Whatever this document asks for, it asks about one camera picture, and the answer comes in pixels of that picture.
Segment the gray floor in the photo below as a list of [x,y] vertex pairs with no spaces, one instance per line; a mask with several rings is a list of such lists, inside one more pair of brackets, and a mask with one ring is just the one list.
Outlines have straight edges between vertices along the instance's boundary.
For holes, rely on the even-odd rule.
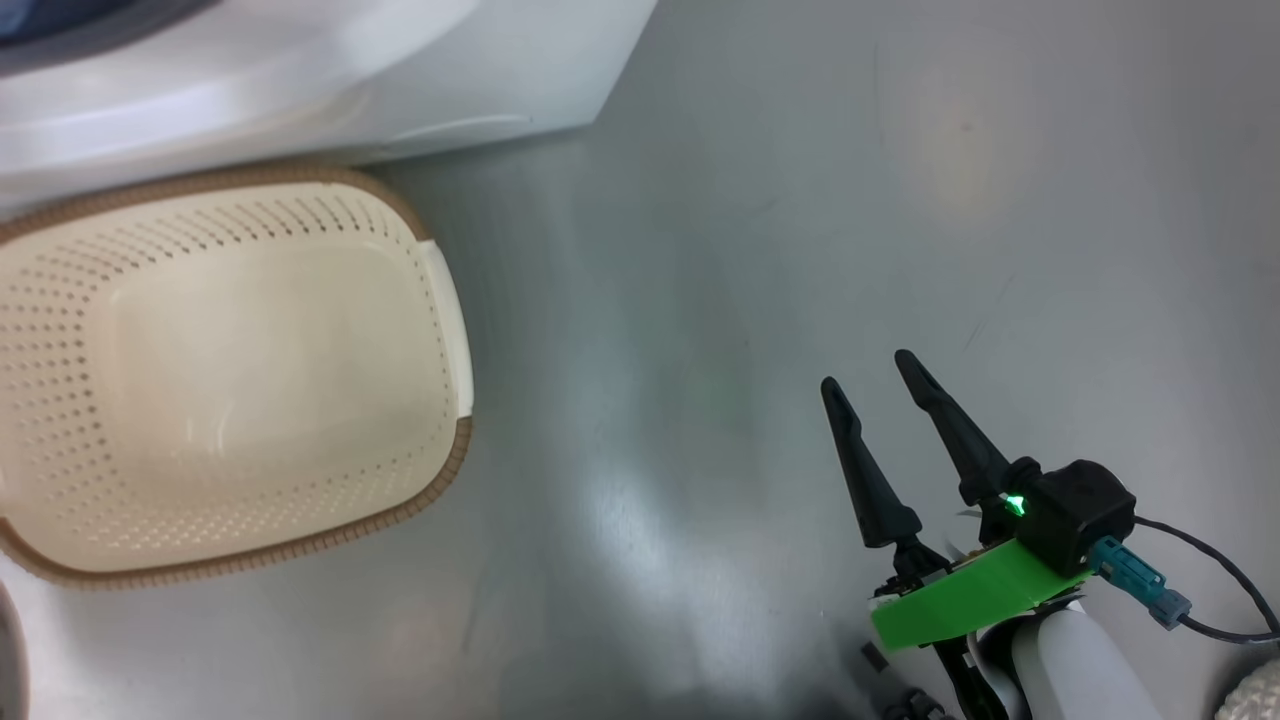
[[[897,347],[1009,455],[1108,465],[1280,598],[1275,20],[660,4],[596,126],[376,170],[436,231],[468,323],[454,487],[379,536],[197,584],[74,593],[4,562],[35,716],[856,707],[844,659],[890,557],[860,546],[823,375],[928,539],[973,532]],[[1206,621],[1261,629],[1212,562],[1134,546]],[[1257,657],[1091,592],[1170,720]],[[945,694],[928,653],[895,661]]]

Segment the cable connector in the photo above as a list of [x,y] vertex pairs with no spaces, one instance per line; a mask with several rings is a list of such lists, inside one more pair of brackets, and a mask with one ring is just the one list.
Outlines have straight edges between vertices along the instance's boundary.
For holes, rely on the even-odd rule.
[[1164,575],[1111,536],[1093,544],[1088,562],[1100,578],[1140,602],[1166,630],[1176,628],[1181,616],[1190,612],[1189,600],[1166,588]]

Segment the white washing machine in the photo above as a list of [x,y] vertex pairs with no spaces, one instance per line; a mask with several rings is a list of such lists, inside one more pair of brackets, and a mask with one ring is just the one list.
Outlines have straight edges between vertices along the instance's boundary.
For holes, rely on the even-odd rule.
[[0,214],[588,124],[655,0],[0,0]]

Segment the green plastic part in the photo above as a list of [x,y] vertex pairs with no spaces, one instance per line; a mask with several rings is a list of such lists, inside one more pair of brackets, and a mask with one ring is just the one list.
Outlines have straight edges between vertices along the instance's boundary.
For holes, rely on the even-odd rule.
[[886,650],[966,635],[1021,615],[1089,577],[1062,578],[1016,539],[872,611]]

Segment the beige plastic basket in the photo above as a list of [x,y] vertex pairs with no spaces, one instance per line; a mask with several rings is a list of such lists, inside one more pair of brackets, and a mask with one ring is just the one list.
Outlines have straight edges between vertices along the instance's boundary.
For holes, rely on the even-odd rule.
[[38,575],[131,587],[294,557],[413,515],[466,455],[453,281],[366,176],[196,176],[0,242],[0,546]]

